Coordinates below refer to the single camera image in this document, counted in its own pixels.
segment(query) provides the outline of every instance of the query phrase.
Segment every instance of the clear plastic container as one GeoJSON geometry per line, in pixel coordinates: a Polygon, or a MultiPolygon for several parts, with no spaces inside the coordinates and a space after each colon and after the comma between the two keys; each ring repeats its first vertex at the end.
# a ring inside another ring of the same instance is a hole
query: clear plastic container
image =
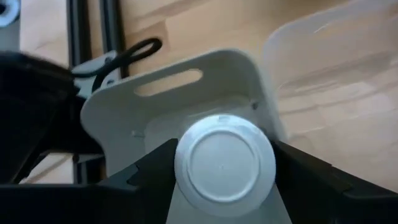
{"type": "Polygon", "coordinates": [[[275,31],[265,45],[289,143],[398,192],[398,1],[362,0],[275,31]]]}

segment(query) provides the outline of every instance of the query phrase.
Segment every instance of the black wire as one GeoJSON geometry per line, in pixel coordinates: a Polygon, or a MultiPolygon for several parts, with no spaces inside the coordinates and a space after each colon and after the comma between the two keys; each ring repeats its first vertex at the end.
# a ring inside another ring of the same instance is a hole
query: black wire
{"type": "Polygon", "coordinates": [[[137,44],[133,45],[132,47],[130,47],[129,49],[127,49],[126,51],[122,52],[118,56],[116,56],[112,61],[106,63],[101,68],[88,73],[74,73],[73,76],[75,78],[95,77],[93,87],[91,89],[91,91],[94,92],[101,86],[105,77],[113,70],[119,67],[128,66],[134,62],[149,57],[152,54],[156,53],[160,48],[162,48],[162,41],[158,38],[153,37],[146,40],[142,40],[137,44]],[[137,54],[138,51],[147,46],[150,46],[148,50],[145,50],[137,54]]]}

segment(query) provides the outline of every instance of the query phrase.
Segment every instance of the plastic lid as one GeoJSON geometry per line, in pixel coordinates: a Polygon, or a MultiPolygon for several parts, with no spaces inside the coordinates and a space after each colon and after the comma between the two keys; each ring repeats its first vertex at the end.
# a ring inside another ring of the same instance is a hole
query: plastic lid
{"type": "Polygon", "coordinates": [[[275,181],[274,151],[249,121],[213,115],[182,136],[175,175],[193,206],[219,217],[236,217],[258,208],[268,196],[275,181]]]}

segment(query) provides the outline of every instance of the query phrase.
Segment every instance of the wooden floor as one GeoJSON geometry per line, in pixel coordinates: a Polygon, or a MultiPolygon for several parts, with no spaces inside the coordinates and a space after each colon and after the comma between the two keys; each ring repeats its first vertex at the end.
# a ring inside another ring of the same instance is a hole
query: wooden floor
{"type": "MultiPolygon", "coordinates": [[[[127,46],[152,36],[164,41],[159,53],[130,66],[130,75],[223,47],[244,50],[263,66],[264,44],[278,27],[343,2],[345,0],[121,0],[127,46]]],[[[96,57],[103,54],[100,12],[98,0],[89,0],[89,3],[91,47],[96,57]]],[[[67,43],[65,0],[22,2],[21,50],[67,65],[67,43]]],[[[349,80],[329,74],[335,76],[331,79],[337,78],[345,84],[326,93],[322,90],[316,96],[322,102],[333,101],[336,94],[349,98],[350,90],[359,91],[366,86],[373,86],[375,90],[369,91],[367,97],[330,104],[322,113],[317,107],[308,106],[308,98],[289,96],[287,92],[298,91],[292,87],[297,87],[297,83],[287,85],[278,96],[280,115],[289,135],[302,137],[290,139],[291,143],[340,169],[398,192],[395,174],[398,85],[391,84],[397,81],[396,72],[395,68],[389,68],[376,78],[348,75],[349,80]],[[298,105],[316,109],[298,110],[298,105]]]]}

